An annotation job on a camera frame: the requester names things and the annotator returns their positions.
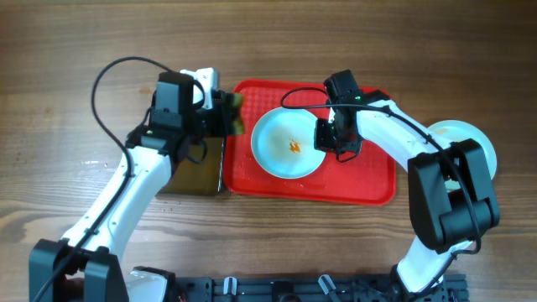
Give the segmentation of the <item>white plate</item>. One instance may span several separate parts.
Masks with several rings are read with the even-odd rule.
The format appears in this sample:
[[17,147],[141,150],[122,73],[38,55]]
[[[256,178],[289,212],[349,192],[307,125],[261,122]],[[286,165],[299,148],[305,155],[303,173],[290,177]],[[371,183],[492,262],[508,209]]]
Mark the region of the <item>white plate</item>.
[[317,118],[305,109],[275,108],[255,124],[251,150],[259,166],[280,179],[299,179],[316,171],[326,154],[314,148]]
[[494,178],[497,168],[498,160],[495,149],[489,138],[480,129],[471,125],[470,123],[458,121],[458,120],[444,120],[436,122],[428,127],[428,129],[440,135],[443,138],[448,138],[454,142],[460,142],[467,139],[473,139],[483,148],[489,174],[491,179]]

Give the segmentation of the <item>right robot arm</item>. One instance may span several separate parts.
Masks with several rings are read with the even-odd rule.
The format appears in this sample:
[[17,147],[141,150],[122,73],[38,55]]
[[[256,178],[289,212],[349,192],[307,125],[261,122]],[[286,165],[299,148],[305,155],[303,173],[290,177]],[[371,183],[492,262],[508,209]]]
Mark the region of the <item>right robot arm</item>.
[[315,148],[358,155],[362,141],[379,146],[408,174],[409,217],[416,235],[394,268],[402,296],[416,300],[436,289],[460,255],[475,255],[500,210],[482,146],[433,133],[384,92],[365,92],[350,70],[324,83],[333,117],[315,126]]

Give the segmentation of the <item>green yellow sponge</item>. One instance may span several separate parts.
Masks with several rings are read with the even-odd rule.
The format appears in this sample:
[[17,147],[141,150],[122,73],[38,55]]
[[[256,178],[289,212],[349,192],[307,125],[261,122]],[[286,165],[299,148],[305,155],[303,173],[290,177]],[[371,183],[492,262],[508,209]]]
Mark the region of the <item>green yellow sponge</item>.
[[231,134],[241,135],[245,132],[245,126],[241,115],[244,96],[238,93],[232,93],[230,100],[230,118],[231,118]]

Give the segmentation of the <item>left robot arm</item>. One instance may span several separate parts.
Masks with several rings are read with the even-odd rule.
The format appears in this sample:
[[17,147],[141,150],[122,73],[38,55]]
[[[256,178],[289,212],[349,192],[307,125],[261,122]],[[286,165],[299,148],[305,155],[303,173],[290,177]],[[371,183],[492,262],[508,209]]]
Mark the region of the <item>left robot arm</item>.
[[165,301],[175,276],[120,268],[128,240],[151,200],[192,145],[239,133],[239,95],[219,88],[213,68],[159,74],[142,122],[119,147],[120,164],[85,215],[57,242],[40,240],[29,257],[32,301]]

